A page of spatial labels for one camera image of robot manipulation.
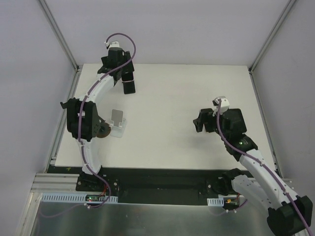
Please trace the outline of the phone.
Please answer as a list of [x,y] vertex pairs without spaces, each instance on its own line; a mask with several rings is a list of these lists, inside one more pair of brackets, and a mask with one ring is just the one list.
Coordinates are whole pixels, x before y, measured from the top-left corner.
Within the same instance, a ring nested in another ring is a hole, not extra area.
[[129,83],[134,81],[133,72],[122,74],[122,82]]

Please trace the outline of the black folding phone stand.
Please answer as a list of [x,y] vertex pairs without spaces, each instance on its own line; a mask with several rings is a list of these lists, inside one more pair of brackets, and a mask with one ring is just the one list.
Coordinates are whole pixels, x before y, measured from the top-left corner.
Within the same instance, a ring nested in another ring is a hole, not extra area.
[[134,94],[136,93],[135,82],[132,81],[123,81],[124,94]]

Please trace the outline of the black round-base clamp stand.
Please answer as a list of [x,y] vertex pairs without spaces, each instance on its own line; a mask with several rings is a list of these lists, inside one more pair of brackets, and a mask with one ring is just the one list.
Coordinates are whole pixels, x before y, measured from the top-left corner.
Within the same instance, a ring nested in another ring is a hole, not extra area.
[[67,109],[68,102],[65,102],[65,103],[60,102],[60,105],[61,105],[62,109],[65,110],[65,109]]

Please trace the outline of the round brown-base phone stand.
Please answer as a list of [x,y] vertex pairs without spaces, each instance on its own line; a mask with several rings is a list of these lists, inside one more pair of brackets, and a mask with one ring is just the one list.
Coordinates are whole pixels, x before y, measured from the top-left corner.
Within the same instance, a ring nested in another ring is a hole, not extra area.
[[108,123],[106,122],[101,122],[99,124],[99,131],[96,135],[97,138],[105,138],[107,137],[111,132],[111,127]]

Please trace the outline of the white phone stand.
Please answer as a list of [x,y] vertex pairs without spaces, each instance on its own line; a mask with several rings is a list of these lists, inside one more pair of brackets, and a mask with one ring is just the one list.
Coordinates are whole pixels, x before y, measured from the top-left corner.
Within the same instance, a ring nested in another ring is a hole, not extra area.
[[123,137],[126,128],[126,119],[122,110],[112,109],[109,126],[111,128],[110,135],[112,137]]

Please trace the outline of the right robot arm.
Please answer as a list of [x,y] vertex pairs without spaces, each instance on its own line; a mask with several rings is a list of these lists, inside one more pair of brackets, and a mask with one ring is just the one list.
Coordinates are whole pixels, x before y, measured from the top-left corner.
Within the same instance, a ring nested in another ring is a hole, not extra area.
[[246,125],[240,109],[216,112],[202,109],[193,124],[197,132],[217,133],[225,148],[245,167],[256,182],[241,170],[225,172],[213,185],[221,195],[234,192],[244,196],[266,215],[267,224],[276,236],[311,236],[313,203],[299,196],[278,174],[271,170],[256,143],[246,135]]

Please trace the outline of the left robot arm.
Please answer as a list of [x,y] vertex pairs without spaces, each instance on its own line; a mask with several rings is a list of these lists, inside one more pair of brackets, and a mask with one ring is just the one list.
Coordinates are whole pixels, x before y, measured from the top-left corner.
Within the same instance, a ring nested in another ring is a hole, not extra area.
[[110,133],[122,133],[125,128],[123,112],[119,111],[119,121],[106,122],[97,110],[97,103],[122,81],[124,94],[136,92],[134,67],[129,51],[120,46],[109,46],[108,55],[102,57],[102,67],[97,72],[96,82],[79,98],[71,98],[61,106],[66,110],[67,130],[77,141],[82,156],[82,170],[76,183],[77,191],[101,191],[107,189],[104,183],[102,164],[98,156],[99,138]]

